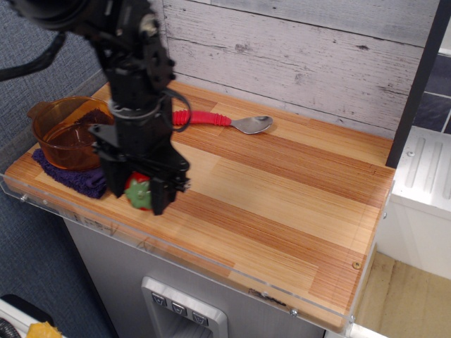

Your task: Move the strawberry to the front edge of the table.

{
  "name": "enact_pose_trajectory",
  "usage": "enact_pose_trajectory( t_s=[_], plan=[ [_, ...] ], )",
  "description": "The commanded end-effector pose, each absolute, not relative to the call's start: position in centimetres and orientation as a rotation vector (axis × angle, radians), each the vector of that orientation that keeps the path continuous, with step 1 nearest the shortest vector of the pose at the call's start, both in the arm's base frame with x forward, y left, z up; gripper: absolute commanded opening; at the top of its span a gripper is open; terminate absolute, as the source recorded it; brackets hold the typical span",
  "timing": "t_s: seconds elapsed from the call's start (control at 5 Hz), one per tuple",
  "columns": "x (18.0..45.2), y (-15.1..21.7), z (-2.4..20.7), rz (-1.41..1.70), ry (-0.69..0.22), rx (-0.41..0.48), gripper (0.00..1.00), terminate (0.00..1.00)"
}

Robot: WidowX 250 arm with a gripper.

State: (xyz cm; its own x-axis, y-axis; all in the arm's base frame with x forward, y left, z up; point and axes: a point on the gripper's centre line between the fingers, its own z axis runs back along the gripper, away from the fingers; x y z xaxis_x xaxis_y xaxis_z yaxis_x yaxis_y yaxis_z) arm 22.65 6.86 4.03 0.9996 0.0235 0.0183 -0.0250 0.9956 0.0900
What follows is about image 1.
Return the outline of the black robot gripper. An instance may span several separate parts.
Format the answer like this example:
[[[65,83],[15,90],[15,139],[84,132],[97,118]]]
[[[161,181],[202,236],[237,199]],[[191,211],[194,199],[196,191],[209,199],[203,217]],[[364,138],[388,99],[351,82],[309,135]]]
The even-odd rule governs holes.
[[[162,215],[175,201],[177,191],[190,187],[186,177],[190,164],[171,144],[175,132],[172,101],[158,100],[154,106],[138,110],[119,109],[111,102],[109,108],[114,123],[89,128],[106,185],[119,198],[132,172],[151,177],[152,210],[154,215]]]

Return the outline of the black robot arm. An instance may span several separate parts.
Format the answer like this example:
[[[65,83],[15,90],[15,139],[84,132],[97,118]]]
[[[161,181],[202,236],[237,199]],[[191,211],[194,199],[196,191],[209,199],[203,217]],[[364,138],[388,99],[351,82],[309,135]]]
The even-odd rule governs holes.
[[[150,179],[155,215],[190,184],[189,163],[173,148],[172,100],[175,77],[159,36],[159,23],[148,1],[11,1],[11,8],[46,30],[56,32],[48,49],[24,65],[1,71],[10,80],[51,65],[67,32],[83,36],[109,81],[112,125],[95,125],[94,150],[108,188],[122,196],[132,173]]]

